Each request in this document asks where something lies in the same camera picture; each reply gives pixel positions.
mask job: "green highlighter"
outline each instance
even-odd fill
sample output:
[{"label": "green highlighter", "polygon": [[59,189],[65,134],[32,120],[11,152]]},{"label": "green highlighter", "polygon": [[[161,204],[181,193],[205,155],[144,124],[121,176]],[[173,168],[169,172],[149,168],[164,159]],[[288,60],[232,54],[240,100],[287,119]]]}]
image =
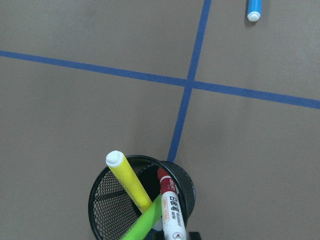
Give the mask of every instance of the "green highlighter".
[{"label": "green highlighter", "polygon": [[162,214],[161,194],[151,206],[135,221],[120,240],[143,240]]}]

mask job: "mesh cup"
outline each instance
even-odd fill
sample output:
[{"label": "mesh cup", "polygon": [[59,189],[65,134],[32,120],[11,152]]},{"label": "mesh cup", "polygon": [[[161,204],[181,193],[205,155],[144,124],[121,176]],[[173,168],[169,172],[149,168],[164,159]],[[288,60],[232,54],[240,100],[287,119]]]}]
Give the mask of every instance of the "mesh cup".
[{"label": "mesh cup", "polygon": [[[187,225],[196,201],[194,184],[189,175],[172,162],[144,155],[130,155],[126,158],[152,201],[160,194],[157,170],[166,170],[176,184],[183,221]],[[120,239],[141,215],[108,167],[104,168],[92,186],[88,213],[97,240]]]}]

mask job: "white marker cap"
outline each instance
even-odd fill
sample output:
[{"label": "white marker cap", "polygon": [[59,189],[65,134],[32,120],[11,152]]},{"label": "white marker cap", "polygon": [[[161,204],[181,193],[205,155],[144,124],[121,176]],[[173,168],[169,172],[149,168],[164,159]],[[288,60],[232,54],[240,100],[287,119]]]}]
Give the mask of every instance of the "white marker cap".
[{"label": "white marker cap", "polygon": [[260,13],[258,11],[252,11],[248,14],[248,20],[250,22],[256,22],[259,20],[259,18],[261,17]]},{"label": "white marker cap", "polygon": [[158,219],[158,221],[154,224],[152,228],[156,231],[161,231],[162,229],[164,229],[163,223],[162,223],[162,217]]},{"label": "white marker cap", "polygon": [[105,163],[110,167],[117,167],[122,163],[124,156],[120,151],[112,151],[105,157]]}]

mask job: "yellow marker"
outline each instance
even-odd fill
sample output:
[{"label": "yellow marker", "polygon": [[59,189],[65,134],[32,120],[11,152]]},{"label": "yellow marker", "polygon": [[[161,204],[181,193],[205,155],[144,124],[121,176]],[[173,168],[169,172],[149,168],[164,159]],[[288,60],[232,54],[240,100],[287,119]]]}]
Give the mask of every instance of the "yellow marker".
[{"label": "yellow marker", "polygon": [[106,156],[105,163],[139,210],[142,213],[147,211],[152,201],[128,163],[125,155],[120,151],[112,151]]}]

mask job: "blue tape line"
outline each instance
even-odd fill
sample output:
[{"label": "blue tape line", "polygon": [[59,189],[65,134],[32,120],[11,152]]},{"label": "blue tape line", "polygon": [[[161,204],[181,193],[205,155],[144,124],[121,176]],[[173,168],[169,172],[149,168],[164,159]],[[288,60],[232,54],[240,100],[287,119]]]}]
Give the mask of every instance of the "blue tape line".
[{"label": "blue tape line", "polygon": [[204,35],[206,32],[210,6],[211,6],[211,0],[204,0],[201,17],[199,20],[198,30],[195,38],[194,48],[192,52],[191,62],[189,66],[188,76],[186,79],[182,100],[180,104],[180,109],[179,109],[178,117],[175,123],[173,137],[171,140],[171,145],[170,145],[170,149],[167,157],[167,161],[169,162],[174,162],[177,156],[181,134],[184,128],[185,119],[186,119],[188,106],[191,98],[191,93],[193,89],[193,83],[195,81],[197,68],[199,64],[199,58],[200,58],[202,44],[204,41]]},{"label": "blue tape line", "polygon": [[252,99],[266,100],[282,104],[296,105],[312,109],[320,109],[320,100],[290,96],[266,91],[258,91],[234,86],[225,86],[207,82],[194,81],[193,88],[210,92],[229,94]]},{"label": "blue tape line", "polygon": [[35,55],[29,55],[29,54],[23,54],[23,53],[11,52],[11,51],[0,50],[0,56],[6,57],[6,58],[12,58],[12,59],[37,62],[42,64],[61,66],[61,67],[72,68],[72,69],[80,69],[80,70],[102,73],[102,74],[115,75],[115,76],[132,78],[132,79],[145,80],[145,81],[162,83],[162,84],[176,85],[181,87],[185,86],[186,84],[185,79],[176,78],[176,77],[154,75],[149,73],[123,70],[123,69],[112,68],[107,66],[92,65],[87,63],[67,61],[67,60],[61,60],[61,59],[49,58],[49,57],[43,57],[43,56],[35,56]]}]

